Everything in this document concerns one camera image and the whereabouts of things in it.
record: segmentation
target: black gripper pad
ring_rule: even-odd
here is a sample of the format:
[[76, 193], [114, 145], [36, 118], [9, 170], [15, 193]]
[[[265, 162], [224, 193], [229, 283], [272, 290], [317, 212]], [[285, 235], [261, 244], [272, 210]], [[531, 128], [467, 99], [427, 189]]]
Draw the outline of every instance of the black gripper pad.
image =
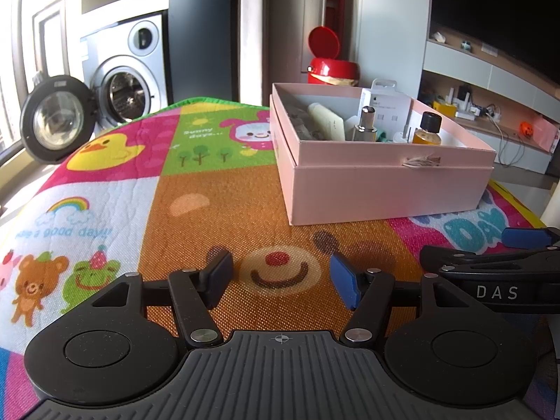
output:
[[538, 420], [522, 402], [484, 409], [432, 404], [406, 392], [366, 349], [328, 331], [235, 331], [193, 350], [163, 388], [130, 404], [74, 408], [44, 401], [28, 420]]

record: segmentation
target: black bottle cap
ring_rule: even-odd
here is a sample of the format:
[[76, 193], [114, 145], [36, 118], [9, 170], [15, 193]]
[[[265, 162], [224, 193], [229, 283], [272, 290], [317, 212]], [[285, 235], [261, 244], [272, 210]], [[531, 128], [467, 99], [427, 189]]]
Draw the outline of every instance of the black bottle cap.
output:
[[441, 116], [433, 112], [422, 113], [420, 127], [429, 133], [439, 133], [441, 128]]

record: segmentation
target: orange pumpkin ornament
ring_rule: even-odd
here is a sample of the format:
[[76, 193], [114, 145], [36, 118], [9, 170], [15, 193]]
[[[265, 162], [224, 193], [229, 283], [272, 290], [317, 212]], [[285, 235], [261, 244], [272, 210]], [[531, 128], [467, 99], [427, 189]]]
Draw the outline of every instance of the orange pumpkin ornament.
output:
[[531, 123], [527, 123], [526, 121], [522, 121], [519, 125], [519, 132], [530, 139], [533, 137], [533, 125]]

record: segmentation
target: cartoon bunny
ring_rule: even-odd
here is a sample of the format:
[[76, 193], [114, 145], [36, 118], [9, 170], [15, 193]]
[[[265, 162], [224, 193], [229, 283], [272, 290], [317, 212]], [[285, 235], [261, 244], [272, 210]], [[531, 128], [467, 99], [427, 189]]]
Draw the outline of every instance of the cartoon bunny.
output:
[[219, 127], [231, 126], [230, 138], [245, 144], [253, 150], [272, 150], [270, 117], [267, 110], [257, 112], [256, 121], [239, 119], [224, 120]]
[[2, 263], [0, 263], [0, 291], [8, 285], [13, 269], [18, 266], [20, 259], [21, 256], [13, 257], [13, 250], [10, 250], [2, 259]]

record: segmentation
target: play mat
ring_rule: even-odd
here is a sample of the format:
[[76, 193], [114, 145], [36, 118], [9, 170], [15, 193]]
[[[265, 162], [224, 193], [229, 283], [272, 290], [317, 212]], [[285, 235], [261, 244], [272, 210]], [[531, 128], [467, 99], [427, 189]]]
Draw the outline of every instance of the play mat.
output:
[[[212, 311], [224, 336], [338, 333], [350, 312], [330, 282], [333, 251], [360, 269], [418, 281], [425, 244], [497, 252], [503, 228], [542, 226], [491, 183], [473, 211], [291, 227], [268, 119], [264, 107], [190, 99], [97, 138], [54, 172], [0, 242], [0, 419], [19, 418], [36, 402], [22, 357], [33, 336], [123, 273], [161, 279], [228, 249], [234, 280]], [[169, 310], [148, 315], [174, 329]], [[390, 330], [413, 317], [397, 308]], [[539, 350], [525, 400], [552, 419], [557, 376], [547, 324], [539, 316], [511, 321]]]

